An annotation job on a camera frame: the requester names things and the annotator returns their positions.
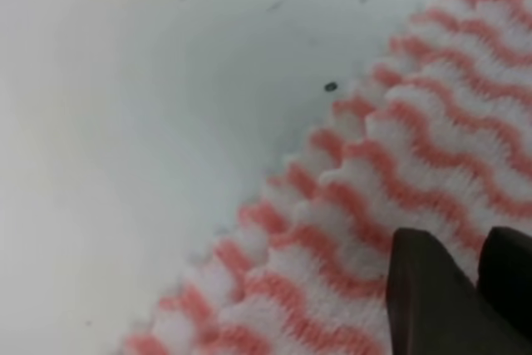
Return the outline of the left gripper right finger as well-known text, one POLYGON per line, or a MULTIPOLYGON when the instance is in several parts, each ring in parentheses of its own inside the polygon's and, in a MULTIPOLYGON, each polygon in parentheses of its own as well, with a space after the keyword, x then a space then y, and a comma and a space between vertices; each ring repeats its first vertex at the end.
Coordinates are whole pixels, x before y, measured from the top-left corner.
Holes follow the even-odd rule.
POLYGON ((531 329, 531 238, 493 228, 482 247, 477 291, 517 330, 531 329))

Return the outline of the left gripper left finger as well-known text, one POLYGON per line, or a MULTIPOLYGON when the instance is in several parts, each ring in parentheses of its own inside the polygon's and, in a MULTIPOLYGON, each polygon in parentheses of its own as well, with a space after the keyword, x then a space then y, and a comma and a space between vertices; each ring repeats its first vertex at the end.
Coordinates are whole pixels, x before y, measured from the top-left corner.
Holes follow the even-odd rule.
POLYGON ((481 296, 432 234, 393 235, 387 316, 395 354, 529 354, 530 342, 481 296))

